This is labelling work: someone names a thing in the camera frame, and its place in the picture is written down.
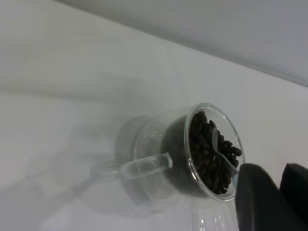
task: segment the white table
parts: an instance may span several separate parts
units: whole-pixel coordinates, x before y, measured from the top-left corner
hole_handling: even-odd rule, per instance
[[[220,107],[278,185],[308,167],[304,87],[51,0],[1,1],[0,50],[3,231],[193,230],[191,211],[147,213],[90,177],[128,121],[184,105]]]

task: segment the white surface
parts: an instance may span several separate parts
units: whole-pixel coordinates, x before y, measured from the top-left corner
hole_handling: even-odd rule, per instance
[[[306,0],[60,0],[308,86]]]
[[[277,184],[308,167],[304,87],[49,0],[0,15],[1,230],[193,230],[189,209],[153,214],[91,177],[126,153],[127,121],[183,105],[219,106]]]

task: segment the white wall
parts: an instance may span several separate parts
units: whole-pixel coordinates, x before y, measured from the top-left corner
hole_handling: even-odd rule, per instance
[[[307,0],[63,0],[308,86]]]

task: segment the cup rim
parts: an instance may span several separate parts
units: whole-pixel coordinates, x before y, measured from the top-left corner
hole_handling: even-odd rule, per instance
[[[198,109],[200,109],[201,107],[212,108],[212,109],[216,110],[217,112],[219,112],[222,116],[225,117],[226,121],[232,127],[232,129],[233,129],[233,131],[234,131],[234,133],[237,137],[240,148],[242,150],[242,158],[243,158],[243,164],[244,164],[245,163],[245,154],[244,154],[244,150],[243,150],[243,145],[242,145],[240,136],[239,136],[237,130],[235,129],[233,123],[230,121],[230,119],[227,117],[227,115],[221,109],[219,109],[217,106],[215,106],[211,103],[200,103],[200,104],[197,104],[195,107],[193,107],[192,110],[188,113],[188,116],[186,117],[186,121],[185,121],[185,128],[184,128],[184,147],[185,147],[185,153],[186,153],[186,157],[188,159],[188,165],[189,165],[189,168],[191,170],[192,176],[197,181],[200,188],[206,194],[208,194],[211,198],[213,198],[217,201],[229,202],[229,201],[234,200],[235,194],[234,194],[234,196],[232,196],[230,198],[224,199],[224,198],[221,198],[220,196],[218,196],[217,194],[213,193],[201,180],[201,178],[200,178],[200,176],[197,172],[197,169],[195,168],[194,163],[192,161],[192,154],[191,154],[190,146],[189,146],[189,130],[190,130],[190,125],[191,125],[191,121],[192,121],[193,116],[196,114]]]

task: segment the glass cup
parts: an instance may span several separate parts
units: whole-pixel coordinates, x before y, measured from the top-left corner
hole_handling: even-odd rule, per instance
[[[126,179],[144,177],[163,171],[166,178],[180,192],[197,197],[211,197],[218,201],[230,201],[235,197],[235,188],[229,185],[225,194],[217,195],[201,180],[189,144],[192,117],[204,111],[207,120],[213,120],[226,140],[242,150],[237,157],[238,169],[245,163],[240,137],[229,118],[216,106],[201,103],[194,107],[173,109],[159,114],[149,121],[136,138],[133,161],[122,165],[119,173]]]

